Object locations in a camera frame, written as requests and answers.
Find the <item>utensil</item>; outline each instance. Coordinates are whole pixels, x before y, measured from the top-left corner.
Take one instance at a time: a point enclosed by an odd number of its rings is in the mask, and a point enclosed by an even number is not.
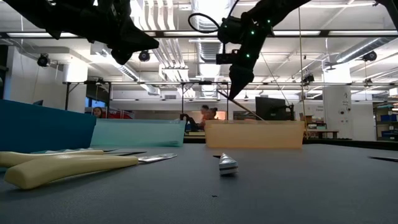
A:
[[[59,153],[43,153],[43,154],[26,154],[19,152],[0,152],[0,167],[12,167],[18,164],[31,161],[33,159],[41,159],[48,156],[57,155],[103,155],[114,154],[115,156],[129,156],[133,154],[140,154],[145,152],[113,152],[102,150],[81,150],[73,152],[59,152]]]
[[[238,162],[225,153],[222,153],[218,168],[220,170],[220,175],[234,174],[238,172]]]
[[[43,184],[78,174],[118,169],[176,157],[176,154],[156,156],[104,156],[84,154],[61,154],[34,159],[9,168],[4,180],[21,189],[33,189]]]
[[[398,162],[398,158],[393,157],[377,157],[377,156],[368,156],[370,159],[379,159],[383,161],[390,161],[390,162]]]

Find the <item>gray table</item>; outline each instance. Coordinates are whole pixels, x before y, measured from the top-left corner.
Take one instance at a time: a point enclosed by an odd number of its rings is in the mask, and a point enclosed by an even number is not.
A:
[[[0,180],[0,223],[398,223],[398,163],[367,158],[398,152],[224,150],[240,173],[220,177],[205,145],[146,150],[178,157],[30,191]]]

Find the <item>box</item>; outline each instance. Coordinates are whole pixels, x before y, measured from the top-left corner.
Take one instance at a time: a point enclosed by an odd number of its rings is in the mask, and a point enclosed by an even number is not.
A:
[[[99,119],[92,146],[180,147],[186,121]]]
[[[206,121],[212,148],[301,149],[303,121]]]
[[[0,151],[30,153],[89,147],[96,118],[0,100],[0,124]]]
[[[397,115],[381,115],[380,116],[381,121],[397,121]]]

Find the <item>teal plastic bin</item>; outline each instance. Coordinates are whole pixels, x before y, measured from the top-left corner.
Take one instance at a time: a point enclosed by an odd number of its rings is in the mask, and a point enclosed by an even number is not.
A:
[[[185,121],[98,119],[92,146],[180,147]]]
[[[95,123],[89,114],[0,100],[0,151],[87,148]]]

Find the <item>orange translucent bin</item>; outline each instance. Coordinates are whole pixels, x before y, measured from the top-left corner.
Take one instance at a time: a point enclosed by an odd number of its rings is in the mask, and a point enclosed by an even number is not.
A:
[[[206,121],[210,148],[301,149],[303,121]]]

